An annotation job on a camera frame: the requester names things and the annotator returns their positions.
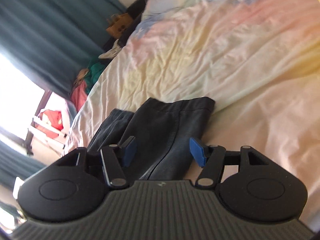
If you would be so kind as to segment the black pants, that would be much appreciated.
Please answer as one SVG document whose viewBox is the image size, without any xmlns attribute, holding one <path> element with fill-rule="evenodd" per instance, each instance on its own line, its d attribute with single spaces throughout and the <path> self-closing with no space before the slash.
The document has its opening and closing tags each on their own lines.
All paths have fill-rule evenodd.
<svg viewBox="0 0 320 240">
<path fill-rule="evenodd" d="M 202 138 L 215 101 L 208 97 L 164 103 L 153 98 L 135 113 L 114 109 L 103 121 L 87 149 L 98 153 L 104 146 L 122 144 L 134 136 L 137 152 L 127 180 L 180 180 L 191 165 L 190 138 Z"/>
</svg>

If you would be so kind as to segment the pile of colourful clothes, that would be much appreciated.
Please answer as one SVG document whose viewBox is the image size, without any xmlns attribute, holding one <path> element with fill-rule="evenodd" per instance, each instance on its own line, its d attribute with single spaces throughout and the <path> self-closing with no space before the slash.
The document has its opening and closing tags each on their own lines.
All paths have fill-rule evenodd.
<svg viewBox="0 0 320 240">
<path fill-rule="evenodd" d="M 118 44 L 118 41 L 118 39 L 111 38 L 105 46 L 106 51 L 92 59 L 87 68 L 80 70 L 78 73 L 71 93 L 71 102 L 77 112 L 86 102 L 90 91 L 103 71 L 121 51 L 122 47 Z"/>
</svg>

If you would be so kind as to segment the red garment on hanger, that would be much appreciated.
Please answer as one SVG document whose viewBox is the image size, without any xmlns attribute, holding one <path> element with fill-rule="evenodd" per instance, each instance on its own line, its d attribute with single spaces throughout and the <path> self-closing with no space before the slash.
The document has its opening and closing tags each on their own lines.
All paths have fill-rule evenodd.
<svg viewBox="0 0 320 240">
<path fill-rule="evenodd" d="M 64 126 L 62 122 L 61 111 L 53 111 L 50 109 L 42 109 L 37 115 L 41 120 L 50 124 L 52 127 L 62 131 Z"/>
</svg>

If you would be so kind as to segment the teal curtain left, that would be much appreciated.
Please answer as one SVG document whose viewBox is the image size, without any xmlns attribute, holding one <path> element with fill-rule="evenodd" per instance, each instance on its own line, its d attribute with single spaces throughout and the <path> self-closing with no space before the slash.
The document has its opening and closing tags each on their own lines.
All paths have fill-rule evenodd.
<svg viewBox="0 0 320 240">
<path fill-rule="evenodd" d="M 0 176 L 2 186 L 13 190 L 16 177 L 26 180 L 43 168 L 45 168 L 43 163 L 18 153 L 1 141 Z"/>
</svg>

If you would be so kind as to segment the teal curtain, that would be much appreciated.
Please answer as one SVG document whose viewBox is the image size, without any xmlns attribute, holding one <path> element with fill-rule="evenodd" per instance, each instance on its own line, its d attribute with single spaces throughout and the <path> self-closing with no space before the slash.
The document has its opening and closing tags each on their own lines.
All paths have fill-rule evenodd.
<svg viewBox="0 0 320 240">
<path fill-rule="evenodd" d="M 18 153 L 1 141 L 0 176 L 2 186 L 13 190 L 16 177 L 26 180 L 43 168 L 45 168 L 43 163 Z"/>
<path fill-rule="evenodd" d="M 1 0 L 1 53 L 39 86 L 69 98 L 81 69 L 103 51 L 118 0 Z"/>
</svg>

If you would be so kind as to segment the pastel bed duvet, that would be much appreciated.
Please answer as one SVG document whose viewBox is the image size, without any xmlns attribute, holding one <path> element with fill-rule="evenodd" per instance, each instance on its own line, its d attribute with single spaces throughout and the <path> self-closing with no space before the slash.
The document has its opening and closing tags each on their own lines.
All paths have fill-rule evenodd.
<svg viewBox="0 0 320 240">
<path fill-rule="evenodd" d="M 87 146 L 115 108 L 207 96 L 203 140 L 251 145 L 308 189 L 301 220 L 319 230 L 319 0 L 148 0 L 68 136 Z"/>
</svg>

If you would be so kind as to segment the brown paper bag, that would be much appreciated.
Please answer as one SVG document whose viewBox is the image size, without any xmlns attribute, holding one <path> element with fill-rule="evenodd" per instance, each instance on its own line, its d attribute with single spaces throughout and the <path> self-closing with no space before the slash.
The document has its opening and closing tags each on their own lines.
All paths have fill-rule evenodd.
<svg viewBox="0 0 320 240">
<path fill-rule="evenodd" d="M 107 33 L 115 39 L 119 39 L 122 33 L 132 24 L 133 19 L 128 13 L 114 14 L 107 19 Z"/>
</svg>

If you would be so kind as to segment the teal curtain right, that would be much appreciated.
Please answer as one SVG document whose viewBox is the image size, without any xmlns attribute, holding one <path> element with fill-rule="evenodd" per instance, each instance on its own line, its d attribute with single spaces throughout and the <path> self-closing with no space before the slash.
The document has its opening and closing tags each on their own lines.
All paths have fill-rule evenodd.
<svg viewBox="0 0 320 240">
<path fill-rule="evenodd" d="M 81 69 L 103 51 L 118 0 L 1 0 L 1 53 L 39 86 L 69 98 Z"/>
</svg>

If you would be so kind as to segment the window frame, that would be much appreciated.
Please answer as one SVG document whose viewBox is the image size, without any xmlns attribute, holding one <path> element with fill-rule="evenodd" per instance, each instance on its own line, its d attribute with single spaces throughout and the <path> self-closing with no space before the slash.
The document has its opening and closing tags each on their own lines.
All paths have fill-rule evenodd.
<svg viewBox="0 0 320 240">
<path fill-rule="evenodd" d="M 8 140 L 11 140 L 18 146 L 21 146 L 23 148 L 22 153 L 28 156 L 33 156 L 34 153 L 32 152 L 32 146 L 31 142 L 34 137 L 34 132 L 33 130 L 37 131 L 36 129 L 36 124 L 40 124 L 41 120 L 38 118 L 38 115 L 40 114 L 41 109 L 43 109 L 46 104 L 48 103 L 50 96 L 52 94 L 51 90 L 45 90 L 44 94 L 40 100 L 40 103 L 36 109 L 35 116 L 32 117 L 31 123 L 29 127 L 27 128 L 27 135 L 25 139 L 22 139 L 18 137 L 17 135 L 7 131 L 3 127 L 1 127 L 1 135 L 5 136 Z"/>
</svg>

